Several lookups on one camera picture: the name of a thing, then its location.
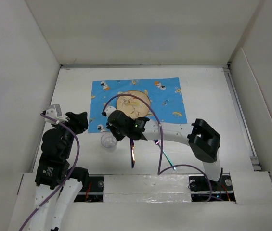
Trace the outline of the blue space-print cloth placemat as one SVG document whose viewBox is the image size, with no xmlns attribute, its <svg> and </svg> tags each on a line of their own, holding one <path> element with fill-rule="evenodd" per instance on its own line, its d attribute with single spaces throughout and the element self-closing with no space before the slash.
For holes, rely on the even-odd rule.
<svg viewBox="0 0 272 231">
<path fill-rule="evenodd" d="M 107 119 L 102 116 L 105 105 L 117 107 L 117 98 L 107 103 L 119 92 L 130 90 L 148 91 L 151 108 L 157 114 L 160 122 L 187 123 L 182 90 L 179 78 L 165 79 L 132 79 L 93 81 L 91 91 L 90 117 L 88 133 L 105 132 Z M 153 113 L 146 116 L 155 119 Z"/>
</svg>

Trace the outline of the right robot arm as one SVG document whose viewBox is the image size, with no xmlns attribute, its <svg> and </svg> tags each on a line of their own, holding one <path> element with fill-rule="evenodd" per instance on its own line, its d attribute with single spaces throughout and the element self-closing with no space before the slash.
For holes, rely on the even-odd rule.
<svg viewBox="0 0 272 231">
<path fill-rule="evenodd" d="M 107 118 L 107 129 L 117 141 L 132 140 L 172 141 L 187 145 L 204 167 L 204 184 L 214 190 L 222 183 L 223 173 L 219 161 L 220 134 L 206 121 L 196 119 L 191 124 L 158 123 L 146 117 L 132 119 L 116 108 L 107 107 L 102 115 Z"/>
</svg>

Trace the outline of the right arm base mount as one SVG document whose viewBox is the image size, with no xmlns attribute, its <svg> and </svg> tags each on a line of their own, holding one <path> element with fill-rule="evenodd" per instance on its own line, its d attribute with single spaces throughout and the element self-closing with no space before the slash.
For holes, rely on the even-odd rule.
<svg viewBox="0 0 272 231">
<path fill-rule="evenodd" d="M 224 201 L 235 202 L 233 183 L 229 174 L 223 174 L 219 182 L 211 181 L 209 186 L 203 175 L 189 175 L 188 188 L 191 192 L 192 202 Z"/>
</svg>

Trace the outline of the beige ceramic plate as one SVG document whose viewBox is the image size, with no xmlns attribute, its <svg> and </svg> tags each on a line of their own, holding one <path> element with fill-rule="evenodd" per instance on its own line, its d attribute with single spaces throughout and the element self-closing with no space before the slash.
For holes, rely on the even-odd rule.
<svg viewBox="0 0 272 231">
<path fill-rule="evenodd" d="M 130 90 L 126 92 L 119 92 L 118 94 L 134 95 L 141 98 L 148 105 L 151 104 L 151 100 L 148 97 L 147 90 L 144 91 Z M 133 119 L 152 115 L 148 106 L 146 106 L 141 100 L 134 98 L 132 96 L 118 97 L 117 110 L 124 112 L 127 116 Z"/>
</svg>

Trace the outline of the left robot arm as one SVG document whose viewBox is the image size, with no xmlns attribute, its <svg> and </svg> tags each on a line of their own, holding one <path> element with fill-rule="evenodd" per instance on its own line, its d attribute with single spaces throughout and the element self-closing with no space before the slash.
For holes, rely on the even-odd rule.
<svg viewBox="0 0 272 231">
<path fill-rule="evenodd" d="M 75 158 L 79 158 L 77 135 L 88 128 L 87 112 L 65 115 L 62 117 L 55 109 L 41 113 L 53 128 L 42 136 L 42 153 L 35 178 L 35 209 L 26 220 L 29 231 L 61 230 L 77 194 L 89 186 L 88 170 L 68 162 L 74 143 L 77 145 Z"/>
</svg>

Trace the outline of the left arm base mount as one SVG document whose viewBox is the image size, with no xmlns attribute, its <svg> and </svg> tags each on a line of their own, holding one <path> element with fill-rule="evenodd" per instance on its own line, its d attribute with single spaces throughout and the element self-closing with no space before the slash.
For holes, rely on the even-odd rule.
<svg viewBox="0 0 272 231">
<path fill-rule="evenodd" d="M 104 175 L 89 175 L 88 183 L 77 194 L 74 202 L 99 203 L 104 197 Z"/>
</svg>

